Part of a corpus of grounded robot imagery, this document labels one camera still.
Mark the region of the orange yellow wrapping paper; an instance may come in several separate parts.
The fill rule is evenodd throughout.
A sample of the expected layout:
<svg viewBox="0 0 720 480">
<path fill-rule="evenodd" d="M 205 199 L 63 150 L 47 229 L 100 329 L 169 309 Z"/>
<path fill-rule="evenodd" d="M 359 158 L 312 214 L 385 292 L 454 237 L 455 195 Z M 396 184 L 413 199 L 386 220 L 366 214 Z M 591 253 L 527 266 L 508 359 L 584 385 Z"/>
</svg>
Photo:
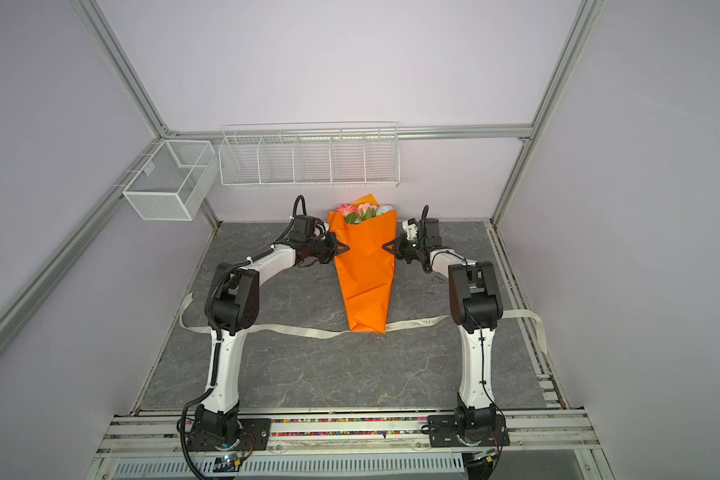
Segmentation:
<svg viewBox="0 0 720 480">
<path fill-rule="evenodd" d="M 348 204 L 381 205 L 371 194 Z M 396 237 L 397 212 L 354 222 L 336 209 L 328 213 L 330 231 L 350 250 L 336 256 L 336 266 L 349 329 L 352 332 L 384 333 L 394 279 L 395 258 L 382 245 Z"/>
</svg>

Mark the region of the white fake rose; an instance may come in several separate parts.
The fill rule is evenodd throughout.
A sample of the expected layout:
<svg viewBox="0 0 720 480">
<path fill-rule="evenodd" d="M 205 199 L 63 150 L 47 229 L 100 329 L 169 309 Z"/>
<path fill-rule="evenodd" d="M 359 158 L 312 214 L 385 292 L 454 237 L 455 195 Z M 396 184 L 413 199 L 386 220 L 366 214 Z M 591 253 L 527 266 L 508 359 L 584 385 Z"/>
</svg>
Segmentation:
<svg viewBox="0 0 720 480">
<path fill-rule="evenodd" d="M 389 212 L 392 212 L 392 211 L 394 211 L 394 210 L 395 210 L 395 208 L 394 208 L 392 205 L 380 205 L 380 206 L 376 209 L 376 216 L 381 216 L 381 215 L 383 215 L 383 214 L 385 214 L 385 213 L 389 213 Z"/>
</svg>

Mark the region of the cream printed ribbon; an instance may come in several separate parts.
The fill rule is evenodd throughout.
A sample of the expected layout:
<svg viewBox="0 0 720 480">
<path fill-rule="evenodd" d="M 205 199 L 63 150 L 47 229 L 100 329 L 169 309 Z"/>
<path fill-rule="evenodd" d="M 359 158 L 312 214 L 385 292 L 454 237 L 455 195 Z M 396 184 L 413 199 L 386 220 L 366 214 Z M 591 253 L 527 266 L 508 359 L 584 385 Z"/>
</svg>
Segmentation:
<svg viewBox="0 0 720 480">
<path fill-rule="evenodd" d="M 184 323 L 183 315 L 184 315 L 185 311 L 187 310 L 187 308 L 192 303 L 193 303 L 193 294 L 190 293 L 184 297 L 184 299 L 182 300 L 182 302 L 180 304 L 180 307 L 178 310 L 179 325 L 183 329 L 193 332 L 193 333 L 199 333 L 199 334 L 210 333 L 211 328 L 209 326 L 192 327 L 192 326 L 187 326 Z M 446 315 L 441 315 L 441 316 L 437 316 L 437 317 L 428 317 L 428 318 L 398 321 L 398 322 L 388 324 L 386 326 L 386 332 L 391 333 L 391 332 L 395 332 L 395 331 L 432 327 L 432 326 L 438 324 L 439 322 L 441 322 L 442 320 L 444 320 L 445 318 L 446 318 Z M 527 319 L 530 319 L 534 324 L 534 329 L 536 332 L 535 344 L 537 345 L 537 348 L 544 354 L 548 353 L 546 332 L 544 329 L 543 321 L 538 314 L 536 314 L 534 311 L 532 311 L 530 309 L 513 309 L 513 310 L 505 310 L 504 314 L 503 314 L 503 318 L 510 318 L 510 319 L 527 318 Z M 282 324 L 254 325 L 249 328 L 249 331 L 251 333 L 260 332 L 260 331 L 272 331 L 275 333 L 280 333 L 280 334 L 285 334 L 285 335 L 299 336 L 299 337 L 313 338 L 313 339 L 320 339 L 320 340 L 327 340 L 327 339 L 335 338 L 341 334 L 349 333 L 349 330 L 329 331 L 329 330 L 315 329 L 315 328 L 287 326 L 287 325 L 282 325 Z"/>
</svg>

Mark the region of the pink fake rose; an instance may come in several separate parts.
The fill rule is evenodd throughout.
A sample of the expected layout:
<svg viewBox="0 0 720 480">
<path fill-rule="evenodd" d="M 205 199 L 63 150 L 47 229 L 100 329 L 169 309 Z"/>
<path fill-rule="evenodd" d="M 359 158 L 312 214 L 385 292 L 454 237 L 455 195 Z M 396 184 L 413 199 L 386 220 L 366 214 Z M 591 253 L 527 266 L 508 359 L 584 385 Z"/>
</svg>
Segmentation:
<svg viewBox="0 0 720 480">
<path fill-rule="evenodd" d="M 357 207 L 352 204 L 340 205 L 336 209 L 336 213 L 340 214 L 343 218 L 350 217 L 350 222 L 354 222 L 355 218 L 358 216 Z"/>
</svg>

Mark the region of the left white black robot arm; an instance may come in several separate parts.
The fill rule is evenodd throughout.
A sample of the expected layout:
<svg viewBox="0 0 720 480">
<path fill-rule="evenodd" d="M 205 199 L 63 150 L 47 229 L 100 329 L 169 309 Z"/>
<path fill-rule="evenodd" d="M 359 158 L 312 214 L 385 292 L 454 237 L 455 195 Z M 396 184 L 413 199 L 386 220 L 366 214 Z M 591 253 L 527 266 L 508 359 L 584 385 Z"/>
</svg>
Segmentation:
<svg viewBox="0 0 720 480">
<path fill-rule="evenodd" d="M 177 423 L 182 455 L 195 478 L 206 475 L 190 456 L 192 434 L 226 449 L 248 435 L 238 420 L 239 375 L 244 343 L 260 311 L 261 286 L 307 259 L 327 264 L 348 251 L 323 220 L 307 213 L 306 200 L 299 195 L 288 225 L 264 252 L 217 265 L 204 304 L 211 335 L 206 387 L 182 407 Z"/>
</svg>

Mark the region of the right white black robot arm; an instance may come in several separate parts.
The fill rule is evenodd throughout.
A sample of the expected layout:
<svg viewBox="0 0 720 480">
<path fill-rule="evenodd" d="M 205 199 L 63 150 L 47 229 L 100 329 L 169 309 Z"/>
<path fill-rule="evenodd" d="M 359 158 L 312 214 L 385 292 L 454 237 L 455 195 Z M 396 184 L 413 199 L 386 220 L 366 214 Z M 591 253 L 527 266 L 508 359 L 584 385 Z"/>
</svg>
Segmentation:
<svg viewBox="0 0 720 480">
<path fill-rule="evenodd" d="M 492 427 L 499 411 L 491 382 L 492 344 L 504 313 L 493 264 L 445 247 L 434 218 L 403 221 L 402 232 L 383 249 L 448 280 L 450 316 L 458 327 L 462 355 L 455 423 L 464 430 Z"/>
</svg>

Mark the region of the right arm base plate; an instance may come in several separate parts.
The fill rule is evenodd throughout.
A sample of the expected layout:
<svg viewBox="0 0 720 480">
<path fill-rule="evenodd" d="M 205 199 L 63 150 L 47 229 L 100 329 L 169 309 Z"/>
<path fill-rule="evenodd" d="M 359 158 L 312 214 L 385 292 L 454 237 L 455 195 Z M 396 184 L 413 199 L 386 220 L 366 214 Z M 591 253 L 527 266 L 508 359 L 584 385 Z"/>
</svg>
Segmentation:
<svg viewBox="0 0 720 480">
<path fill-rule="evenodd" d="M 505 417 L 498 413 L 455 413 L 430 415 L 420 432 L 428 437 L 432 447 L 505 447 L 511 441 Z"/>
</svg>

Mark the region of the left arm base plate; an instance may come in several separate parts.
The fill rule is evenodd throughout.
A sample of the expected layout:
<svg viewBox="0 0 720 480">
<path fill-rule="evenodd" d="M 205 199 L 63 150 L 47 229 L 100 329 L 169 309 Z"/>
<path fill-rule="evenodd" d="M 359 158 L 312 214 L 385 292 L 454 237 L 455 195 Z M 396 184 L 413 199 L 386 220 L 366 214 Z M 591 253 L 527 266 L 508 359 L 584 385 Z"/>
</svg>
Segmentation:
<svg viewBox="0 0 720 480">
<path fill-rule="evenodd" d="M 213 436 L 199 426 L 192 426 L 186 434 L 186 445 L 189 452 L 264 451 L 271 426 L 270 418 L 238 419 L 232 428 L 232 435 L 225 438 Z"/>
</svg>

